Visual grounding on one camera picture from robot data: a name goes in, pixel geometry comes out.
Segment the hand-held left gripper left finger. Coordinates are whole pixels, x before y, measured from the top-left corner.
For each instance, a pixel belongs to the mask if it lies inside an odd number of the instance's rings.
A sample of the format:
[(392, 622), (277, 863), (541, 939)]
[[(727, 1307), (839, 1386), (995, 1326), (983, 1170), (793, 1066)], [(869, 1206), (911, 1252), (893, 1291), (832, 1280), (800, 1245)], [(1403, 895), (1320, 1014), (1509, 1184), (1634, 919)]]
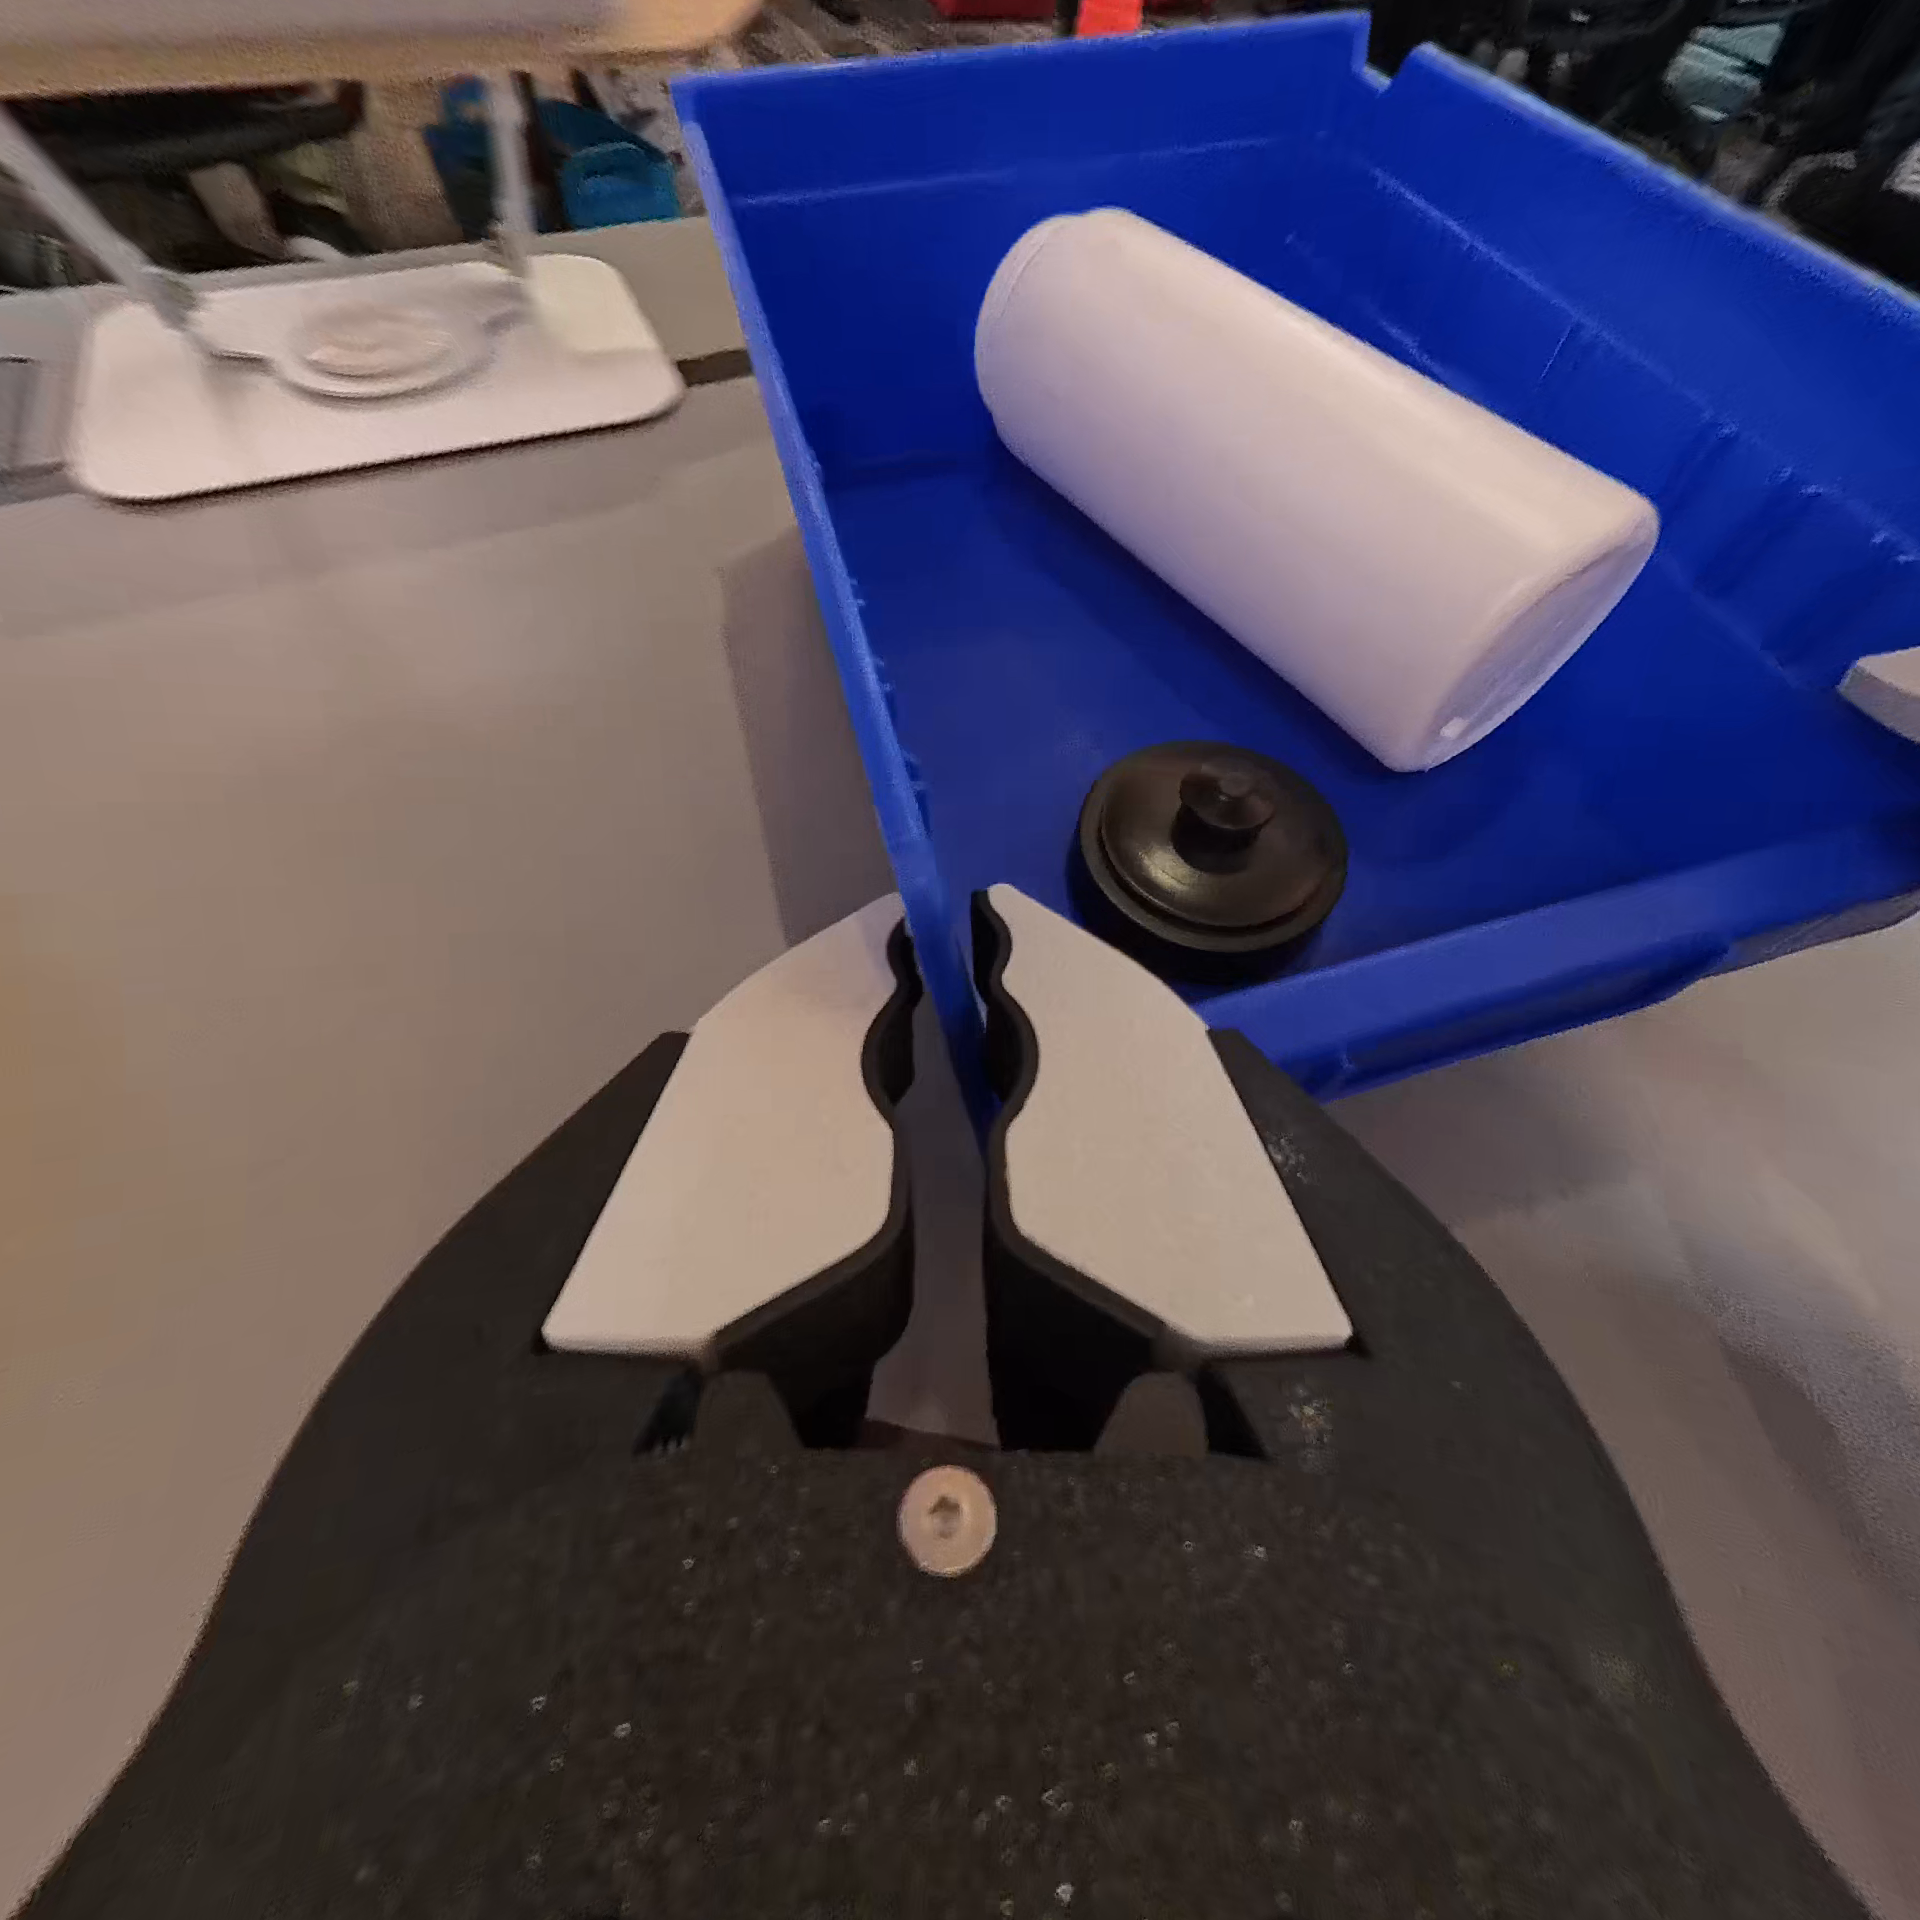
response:
[(801, 1445), (857, 1447), (913, 1304), (898, 1104), (918, 1004), (898, 895), (733, 984), (685, 1032), (541, 1346), (761, 1375)]

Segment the white plastic bottle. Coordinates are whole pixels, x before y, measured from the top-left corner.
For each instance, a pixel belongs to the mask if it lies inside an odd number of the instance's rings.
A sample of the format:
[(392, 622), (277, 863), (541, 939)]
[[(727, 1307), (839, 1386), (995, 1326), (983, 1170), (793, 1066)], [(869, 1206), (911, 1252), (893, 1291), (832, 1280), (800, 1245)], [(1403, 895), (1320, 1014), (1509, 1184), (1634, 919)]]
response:
[(1614, 475), (1122, 208), (1015, 239), (999, 443), (1394, 773), (1521, 709), (1661, 532)]

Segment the blue plastic bin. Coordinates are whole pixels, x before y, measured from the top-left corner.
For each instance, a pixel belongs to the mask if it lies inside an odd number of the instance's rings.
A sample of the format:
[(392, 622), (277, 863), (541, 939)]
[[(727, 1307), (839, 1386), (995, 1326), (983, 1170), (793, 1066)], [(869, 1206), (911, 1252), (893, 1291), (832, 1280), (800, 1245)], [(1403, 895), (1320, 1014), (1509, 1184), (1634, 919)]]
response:
[[(1471, 63), (1365, 48), (1319, 13), (674, 85), (958, 1048), (970, 893), (1072, 910), (1093, 779), (1162, 738), (1274, 754), (1347, 834), (1305, 956), (1194, 989), (1317, 1095), (1915, 912), (1915, 744), (1835, 690), (1915, 645), (1915, 295)], [(1657, 508), (1619, 608), (1488, 742), (1381, 770), (999, 445), (991, 270), (1101, 205)]]

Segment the black bottle lid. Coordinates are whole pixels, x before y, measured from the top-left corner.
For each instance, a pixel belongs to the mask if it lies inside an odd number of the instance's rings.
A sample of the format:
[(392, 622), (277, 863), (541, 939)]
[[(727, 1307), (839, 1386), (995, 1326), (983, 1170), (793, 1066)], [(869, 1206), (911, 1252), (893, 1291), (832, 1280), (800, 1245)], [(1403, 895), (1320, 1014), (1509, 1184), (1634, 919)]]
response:
[(1126, 752), (1072, 829), (1075, 916), (1162, 979), (1235, 984), (1290, 966), (1345, 892), (1347, 834), (1290, 765), (1210, 738)]

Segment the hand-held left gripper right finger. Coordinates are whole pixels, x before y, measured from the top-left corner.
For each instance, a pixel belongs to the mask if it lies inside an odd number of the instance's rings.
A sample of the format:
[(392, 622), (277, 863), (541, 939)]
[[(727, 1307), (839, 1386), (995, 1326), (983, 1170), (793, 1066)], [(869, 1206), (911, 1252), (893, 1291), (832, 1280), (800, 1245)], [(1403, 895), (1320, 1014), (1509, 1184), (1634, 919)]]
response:
[(1090, 1451), (1139, 1378), (1343, 1354), (1353, 1318), (1207, 1022), (1015, 885), (973, 893), (970, 939), (1000, 1445)]

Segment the blue plastic crate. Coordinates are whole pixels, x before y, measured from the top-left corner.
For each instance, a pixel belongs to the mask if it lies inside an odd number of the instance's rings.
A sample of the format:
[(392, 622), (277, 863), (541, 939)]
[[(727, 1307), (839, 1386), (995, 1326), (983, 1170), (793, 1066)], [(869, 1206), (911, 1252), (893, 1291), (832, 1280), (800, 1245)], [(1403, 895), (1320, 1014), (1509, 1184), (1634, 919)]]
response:
[[(534, 120), (555, 162), (560, 212), (539, 212), (539, 230), (589, 230), (662, 224), (681, 216), (672, 157), (616, 118), (574, 100), (536, 98)], [(438, 117), (423, 144), (450, 216), (466, 243), (491, 228), (493, 179), (481, 88), (458, 79), (438, 93)]]

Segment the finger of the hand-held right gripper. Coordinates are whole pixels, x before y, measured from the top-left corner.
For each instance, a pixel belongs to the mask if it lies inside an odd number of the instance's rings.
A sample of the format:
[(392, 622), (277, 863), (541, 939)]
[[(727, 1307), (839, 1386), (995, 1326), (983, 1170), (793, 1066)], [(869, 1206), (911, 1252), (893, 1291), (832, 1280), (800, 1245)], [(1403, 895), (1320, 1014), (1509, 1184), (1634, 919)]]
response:
[(1838, 680), (1838, 694), (1885, 731), (1920, 741), (1920, 650), (1861, 655)]

